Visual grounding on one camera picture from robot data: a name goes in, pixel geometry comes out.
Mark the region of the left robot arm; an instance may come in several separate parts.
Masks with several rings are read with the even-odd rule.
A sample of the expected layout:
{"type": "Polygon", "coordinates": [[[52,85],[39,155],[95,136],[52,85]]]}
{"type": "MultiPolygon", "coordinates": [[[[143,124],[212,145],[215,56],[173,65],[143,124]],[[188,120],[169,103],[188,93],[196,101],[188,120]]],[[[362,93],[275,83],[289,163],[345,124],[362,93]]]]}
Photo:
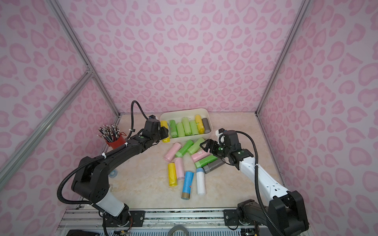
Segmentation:
{"type": "Polygon", "coordinates": [[[168,136],[168,128],[162,126],[155,116],[150,116],[144,128],[118,148],[95,158],[88,156],[82,158],[79,166],[70,172],[58,186],[58,200],[68,205],[91,205],[111,226],[129,224],[131,221],[129,207],[110,191],[109,174],[127,160],[143,153],[168,136]],[[63,188],[69,179],[73,179],[72,191],[83,197],[83,200],[74,201],[63,196],[63,188]]]}

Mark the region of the yellow roll with label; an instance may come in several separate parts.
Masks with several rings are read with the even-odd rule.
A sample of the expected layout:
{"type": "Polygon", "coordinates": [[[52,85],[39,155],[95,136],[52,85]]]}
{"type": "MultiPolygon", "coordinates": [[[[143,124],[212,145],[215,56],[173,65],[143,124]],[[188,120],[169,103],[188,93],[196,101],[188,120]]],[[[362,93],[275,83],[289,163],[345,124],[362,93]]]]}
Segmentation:
{"type": "Polygon", "coordinates": [[[195,122],[196,122],[196,126],[197,126],[199,134],[204,134],[205,128],[202,121],[202,117],[200,115],[195,115],[195,122]]]}

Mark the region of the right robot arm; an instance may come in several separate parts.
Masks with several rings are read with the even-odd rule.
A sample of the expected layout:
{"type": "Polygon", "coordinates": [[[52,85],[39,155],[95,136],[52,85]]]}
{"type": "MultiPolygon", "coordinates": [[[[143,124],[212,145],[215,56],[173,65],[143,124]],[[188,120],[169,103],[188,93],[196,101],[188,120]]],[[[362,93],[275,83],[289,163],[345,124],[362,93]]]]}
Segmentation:
{"type": "Polygon", "coordinates": [[[230,230],[251,224],[255,228],[266,226],[273,236],[299,236],[309,230],[302,195],[289,191],[261,167],[257,146],[250,135],[220,129],[217,140],[208,139],[200,147],[225,164],[236,167],[255,186],[256,199],[240,202],[235,216],[225,221],[230,230]]]}

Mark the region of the dark green roll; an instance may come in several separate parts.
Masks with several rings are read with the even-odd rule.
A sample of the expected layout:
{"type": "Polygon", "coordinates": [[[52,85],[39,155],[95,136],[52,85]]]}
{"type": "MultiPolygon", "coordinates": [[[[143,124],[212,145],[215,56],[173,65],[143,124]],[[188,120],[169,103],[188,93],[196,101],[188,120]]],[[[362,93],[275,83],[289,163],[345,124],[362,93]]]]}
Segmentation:
{"type": "Polygon", "coordinates": [[[175,120],[169,121],[170,135],[171,138],[178,138],[177,125],[175,120]]]}

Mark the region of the grey roll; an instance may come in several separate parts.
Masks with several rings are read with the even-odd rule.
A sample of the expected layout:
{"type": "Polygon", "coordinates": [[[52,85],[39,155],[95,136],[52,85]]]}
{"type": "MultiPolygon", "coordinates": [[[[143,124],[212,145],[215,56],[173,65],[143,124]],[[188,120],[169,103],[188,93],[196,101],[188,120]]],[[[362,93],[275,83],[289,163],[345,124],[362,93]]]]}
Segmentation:
{"type": "Polygon", "coordinates": [[[210,173],[211,171],[213,171],[213,170],[219,168],[219,167],[222,166],[223,164],[225,164],[225,163],[224,163],[221,159],[217,159],[217,160],[215,160],[215,161],[213,161],[213,162],[211,162],[211,163],[209,163],[209,164],[207,164],[207,165],[205,165],[205,166],[203,167],[204,173],[205,173],[205,174],[208,174],[208,173],[210,173]]]}
{"type": "Polygon", "coordinates": [[[203,118],[202,123],[203,123],[203,126],[204,126],[204,133],[205,134],[210,133],[211,128],[210,128],[209,120],[207,118],[203,118]]]}

